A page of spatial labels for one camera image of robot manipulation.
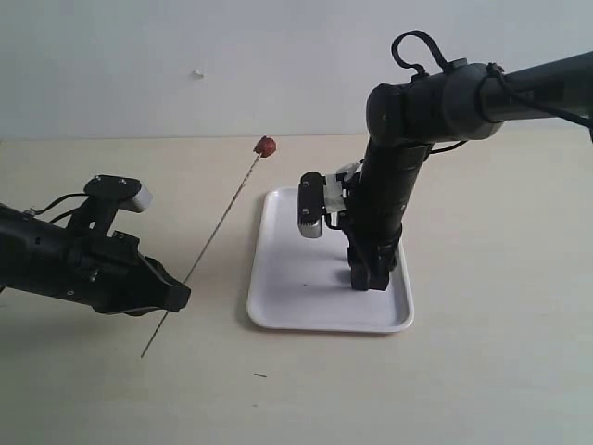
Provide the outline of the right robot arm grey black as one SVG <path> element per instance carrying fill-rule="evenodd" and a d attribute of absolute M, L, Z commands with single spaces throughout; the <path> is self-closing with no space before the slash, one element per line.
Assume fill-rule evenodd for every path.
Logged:
<path fill-rule="evenodd" d="M 346 180 L 338 219 L 351 285 L 360 291 L 387 288 L 403 215 L 434 145 L 485 140 L 506 121 L 560 118 L 592 127 L 592 55 L 512 73 L 496 63 L 455 61 L 407 84 L 379 84 L 366 117 L 369 142 L 360 172 Z"/>

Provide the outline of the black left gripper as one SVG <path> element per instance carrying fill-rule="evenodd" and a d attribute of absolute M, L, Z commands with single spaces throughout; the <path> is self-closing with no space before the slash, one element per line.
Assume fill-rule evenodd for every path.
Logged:
<path fill-rule="evenodd" d="M 138 247 L 139 240 L 127 234 L 83 242 L 69 259 L 64 299 L 108 315 L 184 309 L 191 289 Z"/>

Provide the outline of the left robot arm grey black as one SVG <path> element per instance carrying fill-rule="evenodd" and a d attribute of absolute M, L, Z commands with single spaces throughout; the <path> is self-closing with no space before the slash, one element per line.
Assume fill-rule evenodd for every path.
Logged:
<path fill-rule="evenodd" d="M 1 207 L 1 286 L 102 314 L 178 312 L 191 289 L 140 253 L 128 234 L 77 233 Z"/>

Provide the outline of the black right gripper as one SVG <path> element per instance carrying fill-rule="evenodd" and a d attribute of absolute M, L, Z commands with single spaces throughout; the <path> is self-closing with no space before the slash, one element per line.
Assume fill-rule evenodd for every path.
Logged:
<path fill-rule="evenodd" d="M 397 215 L 341 212 L 340 230 L 348 240 L 351 287 L 357 291 L 385 291 L 390 283 L 390 274 L 397 266 L 401 218 Z"/>

